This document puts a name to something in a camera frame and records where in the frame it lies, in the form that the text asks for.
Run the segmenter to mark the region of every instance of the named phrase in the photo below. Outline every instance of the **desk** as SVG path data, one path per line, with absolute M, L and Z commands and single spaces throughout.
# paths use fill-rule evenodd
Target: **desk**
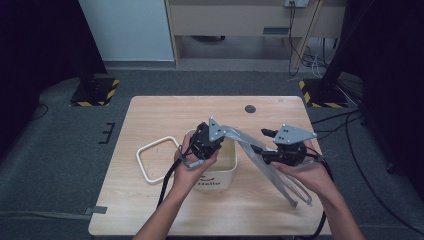
M 310 0 L 296 8 L 290 30 L 291 9 L 282 0 L 166 0 L 174 58 L 179 64 L 184 36 L 277 36 L 293 52 L 299 67 L 310 37 L 340 36 L 346 0 Z
M 247 113 L 253 105 L 255 113 Z M 94 236 L 134 235 L 156 208 L 162 184 L 149 185 L 138 166 L 136 151 L 165 136 L 182 141 L 185 133 L 213 116 L 218 124 L 238 128 L 272 145 L 261 128 L 278 130 L 283 123 L 312 131 L 299 97 L 280 96 L 143 96 L 134 97 L 128 109 L 107 171 L 89 232 Z M 173 162 L 174 143 L 150 148 L 142 156 L 150 178 L 165 175 Z M 313 140 L 320 151 L 318 143 Z M 226 190 L 193 189 L 169 232 L 178 236 L 297 235 L 312 234 L 320 221 L 322 206 L 317 196 L 312 206 L 302 201 L 296 208 L 268 181 L 236 145 L 238 166 Z M 326 224 L 322 234 L 330 234 Z

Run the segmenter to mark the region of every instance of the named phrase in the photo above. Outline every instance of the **person's right hand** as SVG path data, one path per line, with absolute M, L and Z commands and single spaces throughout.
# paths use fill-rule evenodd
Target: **person's right hand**
M 304 143 L 306 147 L 309 148 L 308 153 L 316 154 L 310 140 L 307 140 Z M 271 165 L 278 169 L 280 172 L 296 178 L 305 187 L 317 193 L 318 195 L 323 194 L 331 188 L 335 187 L 333 181 L 327 173 L 327 170 L 321 163 L 311 162 L 309 164 L 298 165 L 295 167 L 291 167 L 279 162 L 272 162 Z

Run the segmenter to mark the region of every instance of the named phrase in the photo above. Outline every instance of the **wall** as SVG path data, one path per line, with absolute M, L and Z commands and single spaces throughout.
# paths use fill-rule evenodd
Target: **wall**
M 164 1 L 79 2 L 104 61 L 174 61 Z

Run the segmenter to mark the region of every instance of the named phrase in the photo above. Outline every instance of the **black tape mark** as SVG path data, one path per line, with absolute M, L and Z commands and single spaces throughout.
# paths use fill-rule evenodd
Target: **black tape mark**
M 103 131 L 103 134 L 107 134 L 106 141 L 99 142 L 99 144 L 108 144 L 110 140 L 110 136 L 112 136 L 113 129 L 115 128 L 115 123 L 106 123 L 106 125 L 111 126 L 109 131 Z

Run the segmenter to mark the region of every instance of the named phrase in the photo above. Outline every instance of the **power strip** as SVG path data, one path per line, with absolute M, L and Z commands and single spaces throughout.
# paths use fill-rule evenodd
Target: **power strip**
M 297 8 L 306 8 L 309 0 L 285 0 L 284 7 L 292 7 L 293 5 Z

